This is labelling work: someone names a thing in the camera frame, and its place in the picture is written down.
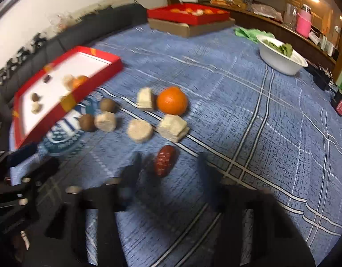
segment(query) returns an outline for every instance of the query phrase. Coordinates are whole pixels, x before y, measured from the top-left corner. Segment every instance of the green cloth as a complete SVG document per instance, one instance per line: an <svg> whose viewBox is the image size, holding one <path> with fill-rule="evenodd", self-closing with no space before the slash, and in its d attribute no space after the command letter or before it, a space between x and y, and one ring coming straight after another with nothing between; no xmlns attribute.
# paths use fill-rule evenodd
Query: green cloth
<svg viewBox="0 0 342 267"><path fill-rule="evenodd" d="M259 29L245 29L242 27L237 27L234 29L234 32L236 36L249 39L256 44L259 43L259 40L256 38L256 36L259 34L267 36L267 37L275 38L275 36L272 33L260 31Z"/></svg>

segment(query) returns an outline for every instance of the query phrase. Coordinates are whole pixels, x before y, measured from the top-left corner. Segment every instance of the orange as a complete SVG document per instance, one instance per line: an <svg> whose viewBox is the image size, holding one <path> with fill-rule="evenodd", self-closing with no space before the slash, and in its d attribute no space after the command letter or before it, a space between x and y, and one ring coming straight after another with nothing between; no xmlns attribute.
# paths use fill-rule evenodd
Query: orange
<svg viewBox="0 0 342 267"><path fill-rule="evenodd" d="M157 107L166 114L182 115L188 106L187 96L176 86L165 89L157 97Z"/></svg>
<svg viewBox="0 0 342 267"><path fill-rule="evenodd" d="M84 82L86 82L89 78L85 75L81 75L78 76L77 78L75 78L73 80L73 87L72 89L75 90L76 88L78 88L81 84L83 84Z"/></svg>

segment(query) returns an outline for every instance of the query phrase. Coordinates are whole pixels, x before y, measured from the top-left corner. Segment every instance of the green leafy vegetable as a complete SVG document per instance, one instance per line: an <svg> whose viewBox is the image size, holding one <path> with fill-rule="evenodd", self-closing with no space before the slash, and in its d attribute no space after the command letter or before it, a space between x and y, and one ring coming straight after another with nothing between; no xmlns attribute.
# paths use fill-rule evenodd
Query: green leafy vegetable
<svg viewBox="0 0 342 267"><path fill-rule="evenodd" d="M286 43L282 46L276 46L274 43L268 41L268 40L264 40L263 41L264 44L266 44L267 46L271 47L272 49L275 49L277 52L280 52L281 54L291 58L292 53L293 53L293 48L292 45L289 43Z"/></svg>

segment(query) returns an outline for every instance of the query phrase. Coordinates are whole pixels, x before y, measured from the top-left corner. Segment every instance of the red tray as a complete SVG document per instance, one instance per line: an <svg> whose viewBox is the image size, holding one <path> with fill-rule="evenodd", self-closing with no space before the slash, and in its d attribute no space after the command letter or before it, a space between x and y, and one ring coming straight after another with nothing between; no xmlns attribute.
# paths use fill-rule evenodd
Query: red tray
<svg viewBox="0 0 342 267"><path fill-rule="evenodd" d="M201 10L212 10L214 14L203 14L200 16L195 16L192 14L183 14L183 13L173 13L171 9L179 9L181 11L186 10L187 8L196 11L197 9ZM223 11L223 14L217 14L218 11ZM161 7L156 9L147 10L148 18L166 20L178 23L186 23L188 25L202 25L208 24L212 22L225 21L229 19L229 12L200 5L193 3L183 3L183 4L173 4L167 7Z"/></svg>
<svg viewBox="0 0 342 267"><path fill-rule="evenodd" d="M14 97L13 122L16 148L40 142L42 137L77 103L123 68L120 57L93 48L77 46L58 57L31 77ZM51 79L43 83L48 73ZM66 74L86 75L89 79L72 92L62 85ZM42 110L31 113L31 94L41 95Z"/></svg>

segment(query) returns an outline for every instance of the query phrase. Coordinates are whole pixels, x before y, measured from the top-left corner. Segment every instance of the white bowl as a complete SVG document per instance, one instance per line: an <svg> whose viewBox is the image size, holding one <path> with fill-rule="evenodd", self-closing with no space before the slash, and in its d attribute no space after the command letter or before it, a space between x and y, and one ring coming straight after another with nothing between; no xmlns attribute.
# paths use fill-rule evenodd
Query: white bowl
<svg viewBox="0 0 342 267"><path fill-rule="evenodd" d="M259 48L261 58L278 72L294 76L302 67L308 66L307 61L295 50L293 50L291 58L288 58L263 43L264 40L267 40L279 47L284 44L283 42L263 35L257 35L256 38L260 41Z"/></svg>

